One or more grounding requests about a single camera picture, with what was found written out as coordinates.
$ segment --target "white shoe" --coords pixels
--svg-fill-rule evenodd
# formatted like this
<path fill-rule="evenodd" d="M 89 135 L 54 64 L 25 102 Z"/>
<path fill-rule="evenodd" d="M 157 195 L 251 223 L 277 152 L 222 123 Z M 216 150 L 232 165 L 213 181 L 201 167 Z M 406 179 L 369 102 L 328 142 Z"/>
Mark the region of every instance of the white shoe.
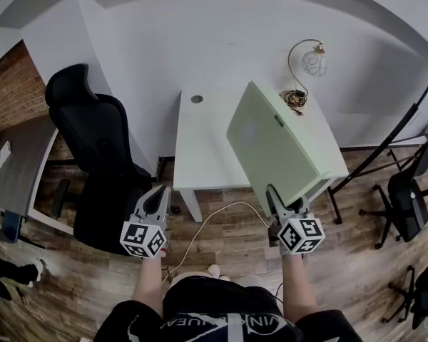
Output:
<path fill-rule="evenodd" d="M 214 278 L 214 279 L 218 279 L 220 276 L 220 267 L 219 265 L 210 265 L 206 271 L 209 272 L 209 274 Z"/>
<path fill-rule="evenodd" d="M 38 270 L 38 276 L 36 277 L 36 281 L 40 281 L 41 280 L 41 274 L 43 273 L 43 270 L 44 270 L 43 262 L 41 262 L 40 259 L 35 259 L 34 265 L 35 265 L 36 269 Z"/>

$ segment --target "black office chair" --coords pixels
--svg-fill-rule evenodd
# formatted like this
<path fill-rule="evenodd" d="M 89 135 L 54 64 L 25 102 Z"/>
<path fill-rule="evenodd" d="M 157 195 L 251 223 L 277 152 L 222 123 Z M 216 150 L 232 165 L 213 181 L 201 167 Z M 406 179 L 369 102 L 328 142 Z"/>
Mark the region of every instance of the black office chair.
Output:
<path fill-rule="evenodd" d="M 32 242 L 27 237 L 21 235 L 21 225 L 24 217 L 19 214 L 6 211 L 3 216 L 3 222 L 0 229 L 0 241 L 7 243 L 16 243 L 18 239 L 32 246 L 45 249 L 44 246 Z"/>
<path fill-rule="evenodd" d="M 399 232 L 397 241 L 403 238 L 410 242 L 419 234 L 428 221 L 428 209 L 424 197 L 428 196 L 428 190 L 421 191 L 415 177 L 421 176 L 428 168 L 428 141 L 419 149 L 418 156 L 406 169 L 393 175 L 388 182 L 389 200 L 380 185 L 375 184 L 373 190 L 378 190 L 385 210 L 369 212 L 361 209 L 359 215 L 377 215 L 385 217 L 384 234 L 380 243 L 375 244 L 376 249 L 382 248 L 385 239 L 393 224 Z"/>
<path fill-rule="evenodd" d="M 76 164 L 89 174 L 81 195 L 68 192 L 68 180 L 60 183 L 51 213 L 59 217 L 65 201 L 77 202 L 75 238 L 96 249 L 128 255 L 119 242 L 122 226 L 141 195 L 151 189 L 151 176 L 132 161 L 122 104 L 109 95 L 93 95 L 86 72 L 87 65 L 67 67 L 46 88 L 49 115 Z M 73 90 L 63 87 L 67 81 L 77 83 Z M 78 95 L 79 83 L 85 87 Z"/>
<path fill-rule="evenodd" d="M 390 318 L 383 318 L 382 323 L 389 323 L 396 315 L 405 309 L 404 318 L 400 318 L 398 322 L 404 322 L 407 319 L 409 312 L 411 312 L 414 314 L 412 329 L 417 329 L 417 327 L 422 324 L 425 318 L 428 317 L 428 267 L 420 274 L 415 284 L 414 267 L 409 266 L 407 271 L 412 272 L 408 291 L 405 291 L 392 283 L 388 284 L 389 289 L 393 289 L 403 295 L 404 301 Z"/>

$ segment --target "person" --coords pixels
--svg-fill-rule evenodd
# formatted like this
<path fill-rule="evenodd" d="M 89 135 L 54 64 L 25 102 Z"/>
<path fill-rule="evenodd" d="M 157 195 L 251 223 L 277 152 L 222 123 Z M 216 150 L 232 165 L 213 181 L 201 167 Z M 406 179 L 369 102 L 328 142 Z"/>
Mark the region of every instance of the person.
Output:
<path fill-rule="evenodd" d="M 161 258 L 144 259 L 132 300 L 94 342 L 361 341 L 341 311 L 319 310 L 300 255 L 282 256 L 282 272 L 283 315 L 268 290 L 218 275 L 177 276 L 162 300 Z"/>
<path fill-rule="evenodd" d="M 14 280 L 29 287 L 33 286 L 34 281 L 41 280 L 43 268 L 43 263 L 40 259 L 36 259 L 33 264 L 16 266 L 15 264 L 4 261 L 0 258 L 0 278 L 6 277 L 7 279 Z M 11 300 L 11 294 L 1 281 L 0 297 L 6 300 Z"/>

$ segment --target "wooden floor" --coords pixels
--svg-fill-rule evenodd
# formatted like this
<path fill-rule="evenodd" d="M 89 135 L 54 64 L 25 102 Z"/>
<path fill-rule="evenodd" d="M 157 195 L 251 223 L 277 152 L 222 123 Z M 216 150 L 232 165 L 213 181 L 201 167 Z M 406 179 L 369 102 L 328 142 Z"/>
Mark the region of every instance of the wooden floor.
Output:
<path fill-rule="evenodd" d="M 396 152 L 398 157 L 405 157 L 413 151 L 411 148 Z M 354 168 L 368 153 L 345 152 L 348 167 Z M 375 164 L 389 161 L 390 158 L 383 154 Z M 164 183 L 171 183 L 172 171 L 169 164 Z M 417 273 L 428 265 L 428 223 L 412 242 L 396 242 L 391 236 L 384 248 L 376 251 L 374 244 L 381 237 L 384 221 L 357 215 L 361 208 L 382 209 L 372 186 L 377 182 L 386 187 L 390 175 L 396 171 L 396 167 L 390 167 L 357 178 L 338 192 L 336 198 L 345 221 L 342 225 L 333 224 L 334 212 L 327 193 L 320 195 L 312 204 L 327 235 L 317 251 L 305 257 L 317 300 L 325 309 L 341 309 L 365 342 L 428 341 L 428 321 L 416 331 L 411 327 L 412 316 L 404 323 L 396 320 L 387 325 L 380 323 L 380 319 L 389 316 L 401 302 L 400 297 L 387 288 L 388 283 L 393 281 L 407 285 L 404 278 L 408 265 L 414 265 Z M 72 180 L 75 192 L 81 191 L 86 179 L 86 175 L 76 167 L 47 168 L 37 197 L 37 205 L 42 212 L 49 213 L 51 193 L 58 180 L 64 177 Z M 428 171 L 418 181 L 422 188 L 427 188 Z M 239 200 L 259 208 L 255 195 L 248 189 L 198 192 L 197 198 L 204 217 Z M 181 206 L 182 212 L 168 221 L 170 250 L 165 264 L 169 266 L 178 264 L 199 228 L 199 224 L 190 220 L 187 209 L 175 192 L 173 202 Z M 64 210 L 63 221 L 72 224 L 74 215 L 73 208 Z M 22 232 L 49 249 L 37 249 L 23 242 L 0 243 L 0 257 L 19 265 L 38 257 L 43 259 L 46 269 L 42 281 L 34 288 L 19 286 L 25 295 L 27 309 L 16 289 L 9 287 L 13 301 L 0 301 L 4 333 L 12 341 L 93 338 L 111 309 L 118 302 L 130 298 L 140 261 L 97 251 L 35 221 L 28 221 Z M 220 265 L 222 274 L 231 277 L 261 275 L 273 293 L 282 281 L 278 250 L 268 247 L 266 229 L 243 205 L 230 207 L 212 218 L 194 242 L 179 271 L 204 270 L 214 263 Z M 60 331 L 47 326 L 40 318 Z"/>

